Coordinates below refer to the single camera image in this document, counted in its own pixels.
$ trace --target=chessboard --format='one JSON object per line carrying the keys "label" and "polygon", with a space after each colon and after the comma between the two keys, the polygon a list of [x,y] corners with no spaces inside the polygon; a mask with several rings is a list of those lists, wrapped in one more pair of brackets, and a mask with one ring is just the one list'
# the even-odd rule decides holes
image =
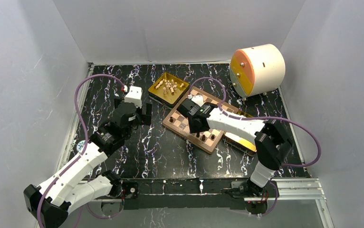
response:
{"label": "chessboard", "polygon": [[[208,94],[208,93],[204,92],[203,90],[200,90],[196,87],[192,88],[191,94],[193,96],[202,95],[204,102],[210,102],[210,103],[213,103],[216,105],[219,102],[221,102],[220,99],[218,99],[215,96]],[[185,118],[183,115],[181,115],[177,111],[177,108],[179,107],[181,102],[184,101],[185,98],[187,98],[187,95],[188,95],[188,93],[186,93],[182,97],[182,99],[180,99],[180,101],[175,105],[175,107],[170,111],[170,113],[163,120],[163,125],[166,128],[168,128],[171,131],[178,134],[179,136],[181,136],[182,138],[184,138],[184,139],[190,141],[191,143],[193,143],[194,145],[198,146],[199,148],[204,150],[206,153],[212,154],[214,149],[216,148],[217,144],[222,139],[224,131],[220,131],[217,129],[210,129],[209,131],[199,133],[198,135],[196,133],[194,133],[194,134],[189,133],[188,119]],[[235,114],[239,110],[238,108],[236,108],[228,103],[225,103],[225,102],[221,106],[222,106],[222,109],[224,109],[228,112],[235,113]]]}

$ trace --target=gray wall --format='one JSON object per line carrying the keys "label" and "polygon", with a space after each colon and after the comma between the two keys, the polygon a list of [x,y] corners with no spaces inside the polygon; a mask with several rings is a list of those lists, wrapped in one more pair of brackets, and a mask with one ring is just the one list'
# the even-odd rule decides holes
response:
{"label": "gray wall", "polygon": [[34,226],[22,191],[54,173],[86,69],[51,0],[0,1],[0,228]]}
{"label": "gray wall", "polygon": [[281,47],[305,0],[54,0],[88,62],[231,59]]}
{"label": "gray wall", "polygon": [[[322,144],[310,169],[322,182],[333,222],[364,227],[364,1],[306,1],[281,51],[289,114]],[[311,161],[313,141],[296,133]]]}

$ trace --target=white robotic arm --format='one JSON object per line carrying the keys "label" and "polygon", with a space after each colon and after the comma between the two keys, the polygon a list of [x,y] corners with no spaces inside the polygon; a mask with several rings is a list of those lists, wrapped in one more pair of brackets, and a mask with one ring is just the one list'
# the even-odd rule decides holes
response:
{"label": "white robotic arm", "polygon": [[292,149],[293,143],[286,130],[274,120],[243,121],[243,116],[220,110],[215,104],[203,103],[200,97],[185,99],[178,111],[188,118],[191,133],[212,128],[238,135],[256,146],[259,161],[248,187],[258,196]]}
{"label": "white robotic arm", "polygon": [[115,99],[114,117],[102,123],[89,137],[84,154],[76,154],[55,175],[37,187],[29,185],[25,188],[26,205],[35,218],[38,204],[47,191],[41,206],[41,219],[45,228],[59,227],[69,213],[93,199],[121,195],[122,179],[111,171],[104,172],[89,183],[78,184],[94,167],[122,147],[133,129],[139,125],[151,124],[152,106],[142,105],[141,96],[142,89],[131,86],[124,102],[121,98]]}

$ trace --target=cylindrical device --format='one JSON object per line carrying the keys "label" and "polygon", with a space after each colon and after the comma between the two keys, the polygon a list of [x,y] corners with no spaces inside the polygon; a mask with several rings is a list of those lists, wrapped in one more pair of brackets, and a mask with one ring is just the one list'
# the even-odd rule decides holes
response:
{"label": "cylindrical device", "polygon": [[284,58],[272,44],[238,49],[230,63],[230,78],[241,97],[277,89],[285,74]]}

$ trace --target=white cube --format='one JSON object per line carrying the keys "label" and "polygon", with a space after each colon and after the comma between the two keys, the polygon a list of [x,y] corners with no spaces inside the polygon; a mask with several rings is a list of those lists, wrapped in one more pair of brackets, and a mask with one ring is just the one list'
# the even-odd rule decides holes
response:
{"label": "white cube", "polygon": [[130,86],[125,102],[133,103],[136,108],[142,108],[142,93],[143,90],[140,87]]}

